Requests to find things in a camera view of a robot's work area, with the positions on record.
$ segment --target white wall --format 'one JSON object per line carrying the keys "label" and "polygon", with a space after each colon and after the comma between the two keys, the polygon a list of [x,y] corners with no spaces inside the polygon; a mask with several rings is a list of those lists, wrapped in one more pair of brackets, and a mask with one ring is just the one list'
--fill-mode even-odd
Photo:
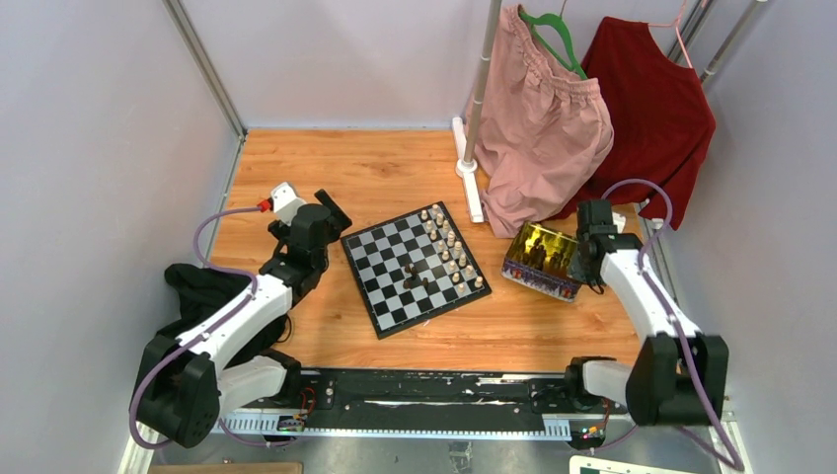
{"label": "white wall", "polygon": [[666,244],[681,302],[729,344],[754,472],[834,472],[837,4],[764,10],[709,87],[718,130]]}
{"label": "white wall", "polygon": [[161,1],[0,2],[3,472],[113,473],[236,142]]}
{"label": "white wall", "polygon": [[[250,127],[449,127],[473,86],[488,0],[186,0]],[[511,5],[516,2],[505,2]],[[559,0],[523,2],[558,13]],[[670,23],[679,0],[570,0],[581,60],[604,16]],[[544,32],[551,44],[557,35]],[[668,51],[672,31],[655,29]]]}

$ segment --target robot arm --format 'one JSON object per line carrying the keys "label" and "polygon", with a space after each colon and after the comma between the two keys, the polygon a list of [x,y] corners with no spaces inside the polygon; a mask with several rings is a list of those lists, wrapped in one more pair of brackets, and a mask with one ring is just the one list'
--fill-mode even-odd
{"label": "robot arm", "polygon": [[633,367],[607,357],[577,357],[567,367],[571,396],[605,397],[627,407],[640,426],[696,426],[710,423],[688,373],[673,319],[648,285],[643,272],[662,290],[689,342],[701,381],[719,416],[723,405],[728,349],[720,336],[706,336],[663,289],[634,234],[619,234],[607,200],[578,208],[578,250],[584,278],[609,285],[625,306],[643,341]]}
{"label": "robot arm", "polygon": [[[256,294],[248,286],[206,320],[178,335],[158,334],[146,346],[137,385],[167,355],[199,340],[154,378],[140,399],[138,421],[193,447],[232,410],[259,398],[295,395],[293,381],[298,382],[301,367],[287,355],[267,349],[243,364],[227,365],[259,331],[314,289],[328,269],[327,246],[351,220],[324,191],[315,197],[320,204],[306,203],[287,183],[270,193],[276,220],[267,230],[278,243],[256,276]],[[250,301],[235,317],[206,332],[246,298]]]}

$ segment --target wooden table surface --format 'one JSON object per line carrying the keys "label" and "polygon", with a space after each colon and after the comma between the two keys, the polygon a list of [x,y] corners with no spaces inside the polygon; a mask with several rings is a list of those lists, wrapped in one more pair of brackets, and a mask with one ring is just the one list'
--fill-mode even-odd
{"label": "wooden table surface", "polygon": [[[563,371],[573,356],[633,363],[640,345],[612,291],[599,296],[585,288],[569,304],[500,275],[511,241],[470,222],[455,160],[449,131],[250,132],[229,208],[252,206],[285,181],[308,201],[322,188],[353,220],[349,233],[443,200],[494,291],[379,341],[335,243],[320,285],[290,313],[293,335],[275,348],[307,366]],[[481,189],[487,182],[480,176]],[[617,210],[628,217],[627,231],[639,235],[632,207]],[[276,243],[266,231],[270,217],[225,218],[212,261],[257,271]],[[548,225],[574,234],[575,216]]]}

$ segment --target black cloth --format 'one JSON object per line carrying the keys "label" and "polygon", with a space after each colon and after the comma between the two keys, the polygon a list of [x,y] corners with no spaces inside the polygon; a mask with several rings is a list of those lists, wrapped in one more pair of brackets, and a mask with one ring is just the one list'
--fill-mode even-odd
{"label": "black cloth", "polygon": [[[170,265],[163,276],[178,293],[181,303],[181,319],[157,332],[169,338],[176,338],[205,321],[250,285],[246,276],[199,269],[191,264]],[[286,314],[278,316],[250,339],[227,367],[244,363],[278,342],[285,332],[285,325],[289,324]]]}

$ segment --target red dress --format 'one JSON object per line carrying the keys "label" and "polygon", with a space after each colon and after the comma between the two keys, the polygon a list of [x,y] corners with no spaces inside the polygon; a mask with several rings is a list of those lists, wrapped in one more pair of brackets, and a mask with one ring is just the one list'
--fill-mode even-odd
{"label": "red dress", "polygon": [[[671,197],[677,228],[686,213],[698,170],[706,159],[715,118],[694,69],[678,66],[660,51],[647,23],[606,17],[581,63],[597,78],[613,122],[613,149],[559,217],[575,212],[582,200],[598,199],[628,178],[645,178]],[[614,204],[649,204],[640,212],[665,216],[665,201],[642,185],[610,195]]]}

